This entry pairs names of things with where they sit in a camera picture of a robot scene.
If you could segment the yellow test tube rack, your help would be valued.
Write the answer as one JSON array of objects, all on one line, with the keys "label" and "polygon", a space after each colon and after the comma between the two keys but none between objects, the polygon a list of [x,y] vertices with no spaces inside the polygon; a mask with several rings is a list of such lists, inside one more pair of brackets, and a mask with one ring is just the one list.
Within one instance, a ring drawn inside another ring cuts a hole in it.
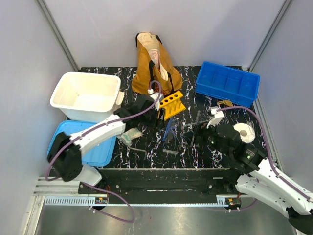
[{"label": "yellow test tube rack", "polygon": [[164,120],[168,120],[186,109],[181,101],[182,97],[183,94],[177,91],[160,102],[160,108],[165,111]]}]

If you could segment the blue safety glasses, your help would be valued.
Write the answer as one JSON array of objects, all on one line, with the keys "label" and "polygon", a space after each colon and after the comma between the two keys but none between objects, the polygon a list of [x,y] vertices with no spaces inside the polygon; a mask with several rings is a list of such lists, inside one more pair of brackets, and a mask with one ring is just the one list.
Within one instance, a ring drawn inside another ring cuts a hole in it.
[{"label": "blue safety glasses", "polygon": [[176,134],[176,128],[177,128],[176,118],[171,117],[169,119],[167,126],[166,126],[162,141],[163,142],[170,142],[171,139],[173,138],[173,136]]}]

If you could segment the packaged gloves clear bag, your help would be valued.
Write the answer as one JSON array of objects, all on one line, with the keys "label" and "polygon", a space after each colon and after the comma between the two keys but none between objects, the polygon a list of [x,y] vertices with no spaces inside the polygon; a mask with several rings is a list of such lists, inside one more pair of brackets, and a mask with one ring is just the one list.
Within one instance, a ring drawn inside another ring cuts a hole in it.
[{"label": "packaged gloves clear bag", "polygon": [[117,135],[116,137],[121,140],[124,145],[130,147],[132,145],[132,140],[141,136],[142,133],[137,128],[132,128],[121,135]]}]

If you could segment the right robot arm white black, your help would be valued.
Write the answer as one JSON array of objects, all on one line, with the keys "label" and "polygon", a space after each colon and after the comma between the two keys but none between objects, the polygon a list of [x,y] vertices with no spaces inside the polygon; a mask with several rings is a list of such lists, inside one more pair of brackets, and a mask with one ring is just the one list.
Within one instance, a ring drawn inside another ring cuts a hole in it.
[{"label": "right robot arm white black", "polygon": [[184,134],[189,145],[208,145],[222,154],[224,166],[239,173],[222,182],[223,190],[252,196],[286,217],[298,231],[313,233],[313,194],[300,186],[252,144],[243,141],[248,131],[232,125],[198,125]]}]

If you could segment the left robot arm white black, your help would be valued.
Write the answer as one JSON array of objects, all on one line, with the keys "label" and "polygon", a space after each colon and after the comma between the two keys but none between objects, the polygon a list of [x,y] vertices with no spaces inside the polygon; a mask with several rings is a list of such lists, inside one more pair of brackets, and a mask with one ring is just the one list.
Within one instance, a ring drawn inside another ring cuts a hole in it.
[{"label": "left robot arm white black", "polygon": [[84,166],[82,157],[102,142],[140,124],[157,126],[163,98],[161,93],[140,95],[134,103],[119,108],[104,121],[88,129],[71,135],[58,133],[47,155],[49,168],[53,168],[64,182],[86,180],[94,193],[102,193],[106,188],[105,180],[97,169]]}]

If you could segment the clear pipette tube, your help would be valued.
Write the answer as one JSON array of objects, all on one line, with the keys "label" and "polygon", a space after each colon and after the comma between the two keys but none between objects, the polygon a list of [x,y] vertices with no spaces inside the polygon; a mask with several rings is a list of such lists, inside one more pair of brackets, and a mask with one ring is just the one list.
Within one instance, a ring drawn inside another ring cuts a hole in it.
[{"label": "clear pipette tube", "polygon": [[200,112],[200,110],[198,110],[195,122],[199,121],[200,115],[201,115],[201,112]]}]

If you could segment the short clear test tube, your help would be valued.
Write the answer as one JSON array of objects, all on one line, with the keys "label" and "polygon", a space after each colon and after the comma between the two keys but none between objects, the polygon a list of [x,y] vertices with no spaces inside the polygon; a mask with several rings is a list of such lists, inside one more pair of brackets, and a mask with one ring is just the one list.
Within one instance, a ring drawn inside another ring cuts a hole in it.
[{"label": "short clear test tube", "polygon": [[164,153],[167,153],[167,154],[172,154],[172,155],[176,155],[176,154],[177,154],[176,151],[168,150],[168,149],[163,149],[163,152],[164,152]]}]

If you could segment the bent glass tube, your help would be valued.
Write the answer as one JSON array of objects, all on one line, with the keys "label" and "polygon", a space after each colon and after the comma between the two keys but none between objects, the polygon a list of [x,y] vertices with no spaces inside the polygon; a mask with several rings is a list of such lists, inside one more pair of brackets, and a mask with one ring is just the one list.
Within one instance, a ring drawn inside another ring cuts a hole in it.
[{"label": "bent glass tube", "polygon": [[143,149],[138,149],[138,148],[133,148],[133,147],[129,147],[130,150],[133,150],[133,151],[137,151],[137,152],[142,152],[144,153],[144,159],[147,158],[147,151],[146,150],[143,150]]}]

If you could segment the brown paper bag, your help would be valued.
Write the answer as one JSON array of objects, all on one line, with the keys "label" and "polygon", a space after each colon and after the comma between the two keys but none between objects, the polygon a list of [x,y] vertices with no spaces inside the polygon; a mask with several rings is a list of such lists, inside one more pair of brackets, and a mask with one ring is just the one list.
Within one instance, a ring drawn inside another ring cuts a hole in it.
[{"label": "brown paper bag", "polygon": [[172,60],[159,36],[150,32],[136,35],[137,72],[132,80],[132,91],[147,94],[152,85],[155,91],[167,96],[182,88],[182,76],[174,68]]}]

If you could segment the blue compartment bin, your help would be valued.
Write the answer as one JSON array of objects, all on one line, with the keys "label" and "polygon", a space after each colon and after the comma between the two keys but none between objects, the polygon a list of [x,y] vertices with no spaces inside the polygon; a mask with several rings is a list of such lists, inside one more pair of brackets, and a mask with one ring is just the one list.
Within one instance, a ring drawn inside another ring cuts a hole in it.
[{"label": "blue compartment bin", "polygon": [[257,99],[259,84],[260,76],[257,74],[203,62],[195,92],[249,108]]}]

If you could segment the light blue tub lid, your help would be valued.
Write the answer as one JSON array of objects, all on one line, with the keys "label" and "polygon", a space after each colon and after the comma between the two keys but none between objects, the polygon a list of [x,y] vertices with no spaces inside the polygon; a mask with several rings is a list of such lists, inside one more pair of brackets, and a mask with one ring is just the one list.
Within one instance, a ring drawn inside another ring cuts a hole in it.
[{"label": "light blue tub lid", "polygon": [[[49,154],[52,144],[59,133],[64,132],[67,135],[71,135],[88,129],[93,125],[95,125],[95,123],[86,121],[65,120],[61,122],[52,137],[47,154]],[[115,142],[116,137],[112,137],[97,145],[82,157],[82,163],[93,167],[107,166],[111,161]]]}]

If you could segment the white plastic tub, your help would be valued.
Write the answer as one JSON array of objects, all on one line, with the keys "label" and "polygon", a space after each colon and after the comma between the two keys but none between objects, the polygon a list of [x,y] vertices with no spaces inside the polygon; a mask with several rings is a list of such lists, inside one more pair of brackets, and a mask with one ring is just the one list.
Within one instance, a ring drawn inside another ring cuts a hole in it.
[{"label": "white plastic tub", "polygon": [[70,120],[99,123],[121,107],[124,92],[115,75],[67,72],[59,80],[50,105]]}]

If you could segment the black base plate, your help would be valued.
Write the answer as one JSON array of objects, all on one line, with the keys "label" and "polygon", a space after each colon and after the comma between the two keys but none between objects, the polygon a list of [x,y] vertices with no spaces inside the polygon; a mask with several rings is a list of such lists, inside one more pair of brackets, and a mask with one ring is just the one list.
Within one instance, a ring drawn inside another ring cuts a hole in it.
[{"label": "black base plate", "polygon": [[135,193],[238,194],[235,184],[240,176],[234,169],[101,169],[97,187],[120,195]]}]

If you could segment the aluminium rail frame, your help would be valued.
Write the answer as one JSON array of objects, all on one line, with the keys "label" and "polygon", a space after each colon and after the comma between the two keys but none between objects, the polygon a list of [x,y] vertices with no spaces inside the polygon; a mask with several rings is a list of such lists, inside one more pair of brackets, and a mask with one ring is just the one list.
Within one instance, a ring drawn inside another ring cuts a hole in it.
[{"label": "aluminium rail frame", "polygon": [[104,214],[88,210],[95,197],[79,194],[78,181],[39,178],[24,229],[26,235],[294,235],[269,206],[242,196],[228,211],[227,194],[197,191],[128,191],[109,196]]}]

